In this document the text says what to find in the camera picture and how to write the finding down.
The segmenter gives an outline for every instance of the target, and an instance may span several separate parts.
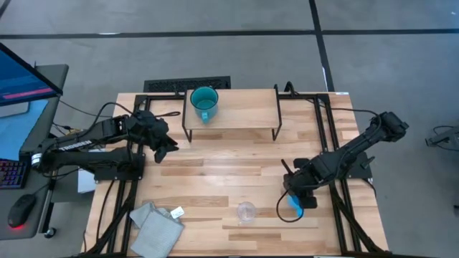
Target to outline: computer mouse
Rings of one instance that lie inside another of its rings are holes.
[[[13,204],[8,214],[8,225],[18,227],[24,224],[35,205],[34,194],[24,194]]]

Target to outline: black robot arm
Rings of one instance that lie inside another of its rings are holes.
[[[284,188],[290,195],[298,197],[302,208],[316,208],[312,190],[344,177],[361,152],[379,141],[398,141],[405,135],[407,128],[408,124],[402,122],[394,113],[384,112],[372,118],[365,132],[337,151],[321,153],[311,160],[295,159],[293,163],[298,170],[292,172],[286,167],[288,173],[283,177]]]
[[[87,152],[96,145],[127,140],[143,144],[155,151],[160,163],[168,152],[177,151],[177,142],[167,133],[162,118],[149,111],[138,111],[93,124],[87,130],[43,141],[32,156],[32,166],[40,173],[49,173],[67,165],[75,165],[95,174],[95,180],[135,180],[142,177],[145,157],[133,153],[130,146],[111,152]]]

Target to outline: black floor stripe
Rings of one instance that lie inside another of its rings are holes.
[[[225,36],[295,36],[314,35],[311,29],[295,30],[242,30],[211,32],[123,32],[123,33],[78,33],[78,34],[0,34],[0,39],[121,39],[160,37],[225,37]]]
[[[3,16],[3,14],[5,13],[5,10],[8,7],[10,2],[11,2],[11,0],[5,0],[5,2],[3,2],[3,4],[0,6],[0,19]]]
[[[459,29],[324,29],[323,35],[459,34]]]
[[[314,29],[317,39],[318,53],[321,56],[321,63],[323,68],[323,73],[325,74],[326,89],[327,91],[334,92],[335,86],[333,84],[333,79],[331,78],[330,64],[328,63],[327,51],[325,48],[325,42],[323,41],[321,23],[318,18],[317,6],[315,0],[309,0],[309,6],[311,8],[311,15],[313,17]]]

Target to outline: monitor screen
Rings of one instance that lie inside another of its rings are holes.
[[[0,106],[62,94],[54,84],[0,44]]]

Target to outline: wheel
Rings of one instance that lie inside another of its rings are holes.
[[[48,230],[46,231],[46,233],[44,233],[44,237],[46,239],[50,239],[52,238],[57,232],[57,229],[55,228],[48,228]]]

